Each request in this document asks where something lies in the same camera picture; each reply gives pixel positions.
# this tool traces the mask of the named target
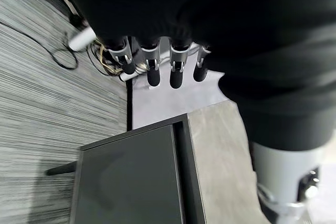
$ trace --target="black sleeve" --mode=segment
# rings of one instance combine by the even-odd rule
[[[250,141],[323,145],[334,127],[336,0],[73,0],[101,41],[191,38],[211,46]]]
[[[209,31],[206,64],[225,73],[219,87],[237,103],[248,139],[280,150],[325,144],[336,116],[336,0],[230,3],[214,16],[231,24]]]

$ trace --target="robotic hand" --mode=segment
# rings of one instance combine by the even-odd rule
[[[209,46],[201,48],[206,54],[198,58],[195,79],[207,69],[225,73],[218,85],[242,116],[263,213],[272,223],[300,218],[317,192],[323,148],[334,128],[336,0],[72,1],[123,62],[132,62],[117,55],[123,38],[140,41],[153,85],[160,81],[158,38],[173,41],[175,88],[185,42]]]

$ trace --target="dark gray cabinet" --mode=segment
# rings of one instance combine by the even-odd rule
[[[205,223],[187,115],[81,149],[72,224]]]

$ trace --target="gray carpet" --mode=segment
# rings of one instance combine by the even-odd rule
[[[0,20],[62,48],[60,0],[0,0]],[[35,42],[0,25],[0,223],[68,223],[73,174],[44,176],[77,159],[78,147],[126,131],[126,88],[86,54],[69,71]],[[69,54],[57,57],[68,65]]]

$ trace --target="cabinet door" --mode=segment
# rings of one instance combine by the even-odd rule
[[[184,223],[173,126],[85,150],[75,224]]]

